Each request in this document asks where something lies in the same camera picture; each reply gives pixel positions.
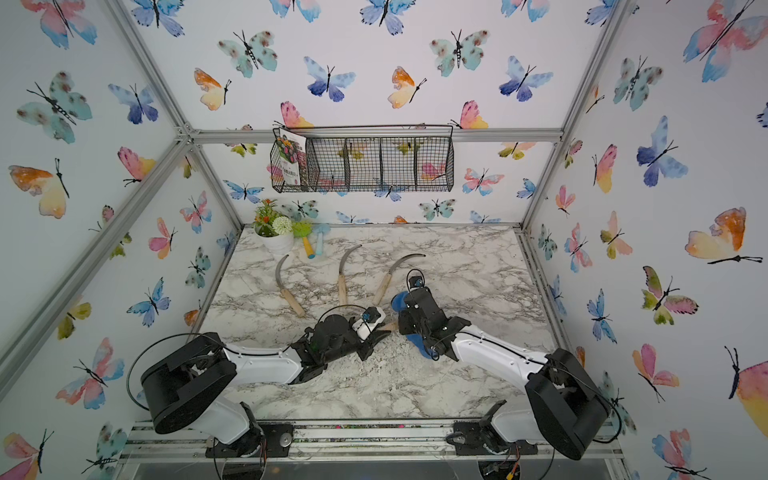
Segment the blue rag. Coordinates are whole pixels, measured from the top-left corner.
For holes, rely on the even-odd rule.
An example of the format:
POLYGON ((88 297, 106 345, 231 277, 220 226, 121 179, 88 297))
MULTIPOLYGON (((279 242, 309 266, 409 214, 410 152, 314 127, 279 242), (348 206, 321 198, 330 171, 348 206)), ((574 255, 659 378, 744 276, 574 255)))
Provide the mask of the blue rag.
POLYGON ((395 295, 390 302, 393 312, 397 315, 398 332, 401 335, 404 335, 406 339, 418 349, 419 353, 424 358, 437 361, 440 358, 440 355, 433 349, 428 349, 424 344, 422 335, 409 324, 409 319, 407 318, 407 304, 405 302, 407 295, 407 291, 402 291, 395 295))

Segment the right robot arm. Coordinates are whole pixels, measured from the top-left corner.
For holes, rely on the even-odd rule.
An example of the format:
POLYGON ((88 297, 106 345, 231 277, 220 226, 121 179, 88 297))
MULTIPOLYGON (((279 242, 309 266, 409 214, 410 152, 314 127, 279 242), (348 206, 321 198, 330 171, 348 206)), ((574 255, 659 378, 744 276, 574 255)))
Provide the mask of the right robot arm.
POLYGON ((548 443, 555 452, 579 460, 612 411, 575 356, 562 348, 542 353, 496 338, 459 317, 449 317, 426 287, 402 292, 392 299, 399 332, 411 337, 430 360, 449 358, 478 367, 523 391, 529 406, 514 409, 495 403, 462 439, 460 449, 492 454, 526 443, 548 443))

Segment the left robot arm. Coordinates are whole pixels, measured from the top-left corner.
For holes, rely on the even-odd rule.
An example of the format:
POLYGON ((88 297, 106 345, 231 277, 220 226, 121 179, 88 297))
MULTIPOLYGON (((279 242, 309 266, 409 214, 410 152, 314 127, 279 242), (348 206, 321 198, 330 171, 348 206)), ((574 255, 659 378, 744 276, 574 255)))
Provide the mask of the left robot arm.
POLYGON ((191 428, 244 456, 265 434, 248 405, 224 397, 227 388, 303 384, 336 360, 356 355, 364 361, 390 334, 385 319, 379 307, 365 309, 357 319, 329 315, 290 345, 272 349, 227 344, 214 332, 201 333, 141 376, 154 431, 166 435, 191 428))

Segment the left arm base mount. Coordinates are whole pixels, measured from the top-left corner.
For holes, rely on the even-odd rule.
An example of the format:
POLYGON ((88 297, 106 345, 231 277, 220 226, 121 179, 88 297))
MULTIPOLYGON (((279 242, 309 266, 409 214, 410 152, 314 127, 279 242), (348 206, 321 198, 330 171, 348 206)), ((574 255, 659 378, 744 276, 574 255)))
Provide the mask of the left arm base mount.
POLYGON ((225 444, 216 440, 205 450, 209 459, 256 458, 267 460, 286 458, 294 438, 294 425, 291 423, 254 424, 238 440, 225 444))

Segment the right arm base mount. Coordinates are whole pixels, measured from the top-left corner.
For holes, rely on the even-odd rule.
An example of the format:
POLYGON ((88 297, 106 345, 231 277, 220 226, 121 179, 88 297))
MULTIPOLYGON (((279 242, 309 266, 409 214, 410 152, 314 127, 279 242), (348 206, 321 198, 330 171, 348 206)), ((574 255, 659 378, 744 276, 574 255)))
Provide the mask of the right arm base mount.
POLYGON ((537 454, 535 444, 525 439, 514 442, 505 440, 492 426, 493 416, 506 404, 506 400, 496 402, 479 420, 454 422, 445 442, 455 449, 458 456, 537 454))

